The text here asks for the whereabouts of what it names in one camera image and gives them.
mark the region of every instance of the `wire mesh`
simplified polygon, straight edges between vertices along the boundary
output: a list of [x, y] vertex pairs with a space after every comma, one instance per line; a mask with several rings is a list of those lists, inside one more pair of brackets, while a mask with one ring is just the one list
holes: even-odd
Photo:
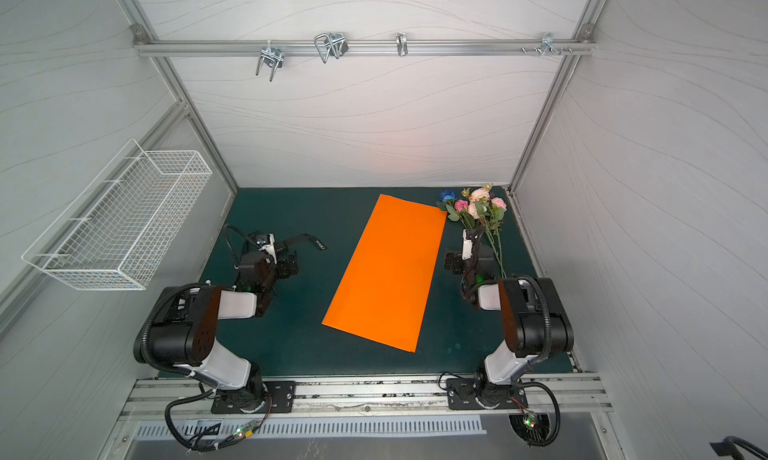
[[83, 290], [144, 289], [210, 177], [197, 151], [141, 151], [58, 246], [24, 261]]

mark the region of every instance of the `orange sheet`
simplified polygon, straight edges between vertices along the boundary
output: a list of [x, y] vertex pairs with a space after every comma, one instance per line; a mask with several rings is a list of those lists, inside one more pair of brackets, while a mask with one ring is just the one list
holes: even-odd
[[416, 351], [446, 213], [380, 195], [322, 324]]

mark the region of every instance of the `blue flower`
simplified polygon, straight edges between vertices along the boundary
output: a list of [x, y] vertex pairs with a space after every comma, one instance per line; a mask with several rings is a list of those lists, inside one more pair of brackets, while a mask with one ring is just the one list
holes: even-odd
[[452, 189], [444, 189], [440, 192], [440, 201], [447, 202], [448, 200], [456, 199], [456, 192]]

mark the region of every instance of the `white wire basket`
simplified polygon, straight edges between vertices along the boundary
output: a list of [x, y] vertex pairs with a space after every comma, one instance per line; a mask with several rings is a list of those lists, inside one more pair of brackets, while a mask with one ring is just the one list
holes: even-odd
[[[103, 179], [110, 166], [116, 177]], [[143, 290], [210, 174], [197, 151], [145, 151], [131, 140], [22, 259], [78, 290]], [[98, 193], [90, 203], [89, 193]]]

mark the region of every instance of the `black mounting plate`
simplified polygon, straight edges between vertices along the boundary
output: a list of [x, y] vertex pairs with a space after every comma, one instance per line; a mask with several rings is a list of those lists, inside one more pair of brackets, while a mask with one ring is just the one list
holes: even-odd
[[[289, 413], [293, 408], [293, 396], [296, 394], [296, 382], [264, 382], [266, 395], [272, 397], [272, 413]], [[258, 407], [254, 414], [266, 413], [269, 410], [266, 402]], [[214, 397], [210, 412], [215, 415], [227, 413], [243, 413], [236, 407], [236, 401], [227, 390], [219, 390]]]
[[[494, 410], [519, 408], [518, 404], [510, 399], [509, 392], [512, 387], [509, 385], [494, 386], [489, 384], [489, 386], [485, 387], [487, 399], [490, 400], [488, 408], [482, 407], [475, 399], [474, 380], [471, 378], [467, 380], [447, 378], [446, 388], [448, 389], [448, 408], [451, 410], [487, 410], [497, 403], [498, 407], [493, 408]], [[523, 407], [528, 407], [528, 401], [526, 401], [525, 394], [521, 388], [514, 388], [512, 397], [522, 403]]]

